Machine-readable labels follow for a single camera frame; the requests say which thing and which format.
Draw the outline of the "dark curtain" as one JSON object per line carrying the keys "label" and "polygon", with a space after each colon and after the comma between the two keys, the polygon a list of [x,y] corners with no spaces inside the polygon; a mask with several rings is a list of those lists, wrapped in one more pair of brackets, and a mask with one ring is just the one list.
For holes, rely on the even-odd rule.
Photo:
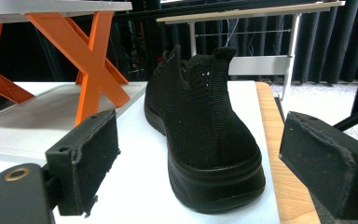
{"label": "dark curtain", "polygon": [[[201,21],[195,24],[198,53],[228,45],[239,56],[288,52],[290,16]],[[301,16],[293,80],[300,83],[358,80],[358,0],[343,7]]]}

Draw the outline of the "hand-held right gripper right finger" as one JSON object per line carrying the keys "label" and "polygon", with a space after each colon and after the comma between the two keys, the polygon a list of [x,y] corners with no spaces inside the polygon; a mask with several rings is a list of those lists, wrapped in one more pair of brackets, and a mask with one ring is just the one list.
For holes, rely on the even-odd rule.
{"label": "hand-held right gripper right finger", "polygon": [[279,158],[338,219],[358,220],[358,141],[315,117],[290,112]]}

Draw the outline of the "orange and grey shoe rack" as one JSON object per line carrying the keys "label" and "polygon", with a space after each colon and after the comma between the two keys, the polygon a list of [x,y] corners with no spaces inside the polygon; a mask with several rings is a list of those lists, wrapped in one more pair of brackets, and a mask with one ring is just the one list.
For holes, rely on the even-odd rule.
{"label": "orange and grey shoe rack", "polygon": [[115,12],[129,2],[0,0],[6,23],[29,22],[78,70],[74,84],[17,84],[0,74],[0,161],[41,164],[45,152],[86,117],[123,113],[144,93],[107,59]]}

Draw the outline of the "black knit shoe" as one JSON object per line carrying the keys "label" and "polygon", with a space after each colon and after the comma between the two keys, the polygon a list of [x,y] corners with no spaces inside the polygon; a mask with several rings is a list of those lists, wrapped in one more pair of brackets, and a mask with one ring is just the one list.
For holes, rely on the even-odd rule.
{"label": "black knit shoe", "polygon": [[201,213],[246,205],[266,185],[259,146],[229,99],[235,54],[220,48],[184,60],[177,45],[163,53],[146,85],[145,118],[167,139],[172,191]]}

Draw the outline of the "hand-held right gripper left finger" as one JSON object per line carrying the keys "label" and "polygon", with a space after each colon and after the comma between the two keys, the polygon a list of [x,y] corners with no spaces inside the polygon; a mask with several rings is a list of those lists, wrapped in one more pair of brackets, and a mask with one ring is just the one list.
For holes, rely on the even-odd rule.
{"label": "hand-held right gripper left finger", "polygon": [[46,152],[48,172],[61,184],[58,208],[62,216],[90,213],[119,153],[115,110],[83,120]]}

